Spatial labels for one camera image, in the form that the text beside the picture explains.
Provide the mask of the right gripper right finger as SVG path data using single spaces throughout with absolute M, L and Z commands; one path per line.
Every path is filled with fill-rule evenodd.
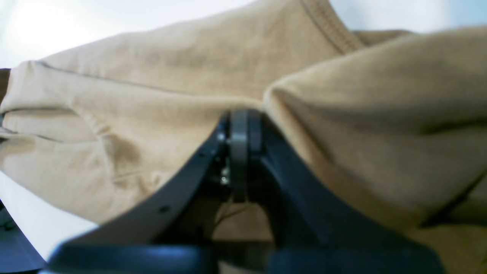
M 269 274 L 443 274 L 429 248 L 346 204 L 306 167 L 259 111 L 247 111 L 248 196 L 276 244 Z

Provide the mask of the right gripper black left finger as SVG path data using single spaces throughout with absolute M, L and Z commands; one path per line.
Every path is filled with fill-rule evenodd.
M 63 243 L 47 274 L 218 274 L 212 234 L 222 204 L 247 197 L 248 111 L 222 116 L 209 138 L 151 197 Z

